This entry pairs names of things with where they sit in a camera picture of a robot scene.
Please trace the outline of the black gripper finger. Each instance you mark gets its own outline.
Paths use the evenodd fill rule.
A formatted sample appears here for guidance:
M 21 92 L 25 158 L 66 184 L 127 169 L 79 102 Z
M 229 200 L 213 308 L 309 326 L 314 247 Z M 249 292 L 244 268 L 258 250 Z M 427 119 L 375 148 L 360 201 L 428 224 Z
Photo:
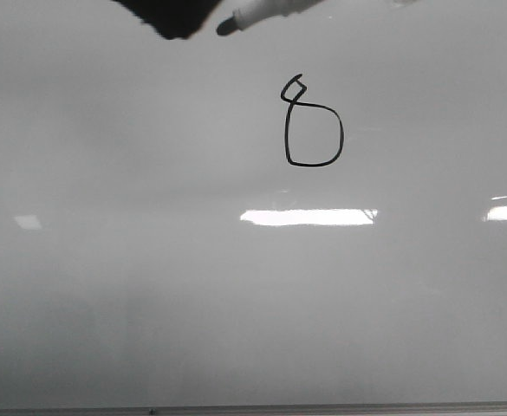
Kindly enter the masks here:
M 119 0 L 142 24 L 166 40 L 187 40 L 198 32 L 220 0 Z

